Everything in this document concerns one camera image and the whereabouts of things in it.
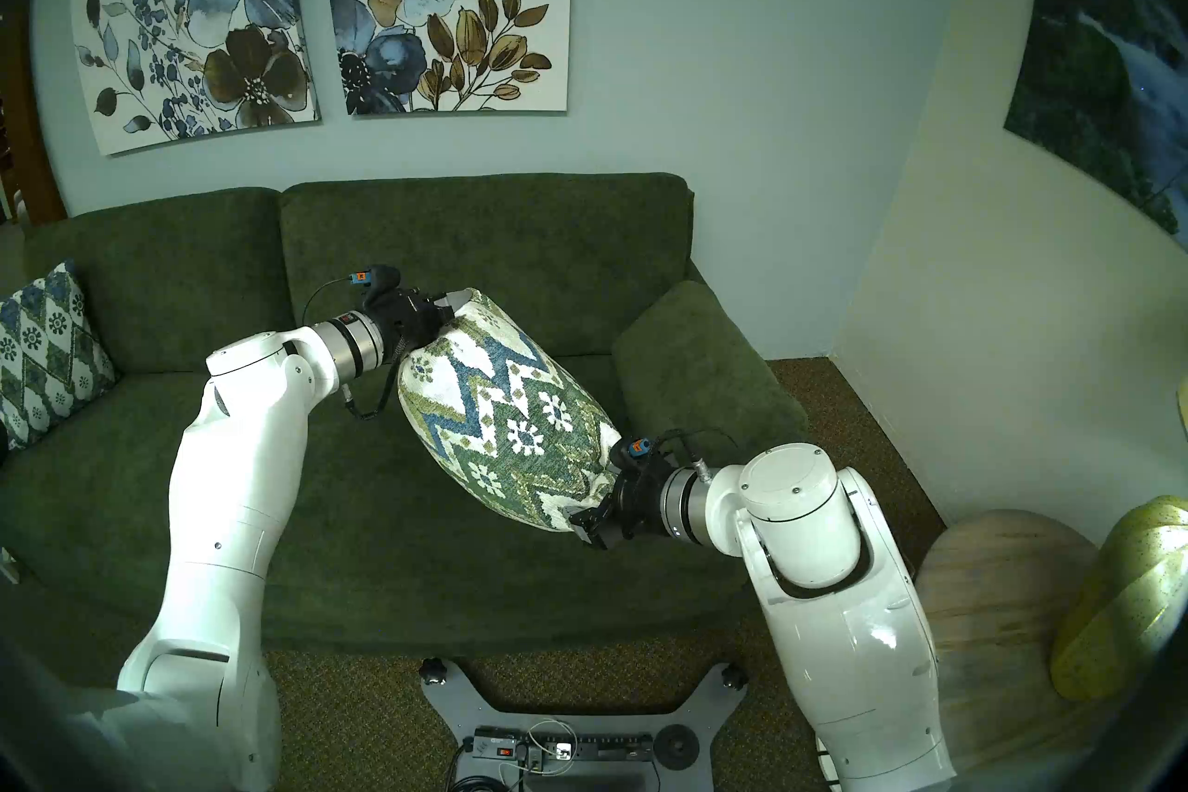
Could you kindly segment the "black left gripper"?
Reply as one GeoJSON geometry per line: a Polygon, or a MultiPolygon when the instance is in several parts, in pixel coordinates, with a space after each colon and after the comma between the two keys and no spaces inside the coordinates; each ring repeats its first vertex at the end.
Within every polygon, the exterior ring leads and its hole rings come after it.
{"type": "Polygon", "coordinates": [[[368,316],[377,327],[384,355],[404,355],[435,342],[473,300],[473,290],[434,294],[412,289],[371,289],[368,316]]]}

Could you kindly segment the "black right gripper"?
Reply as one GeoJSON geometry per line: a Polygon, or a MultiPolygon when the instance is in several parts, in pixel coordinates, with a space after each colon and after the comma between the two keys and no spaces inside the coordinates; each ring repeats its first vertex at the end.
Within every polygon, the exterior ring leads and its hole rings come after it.
{"type": "Polygon", "coordinates": [[[638,537],[671,538],[664,520],[668,460],[642,461],[618,474],[612,503],[569,508],[569,528],[590,549],[611,549],[638,537]]]}

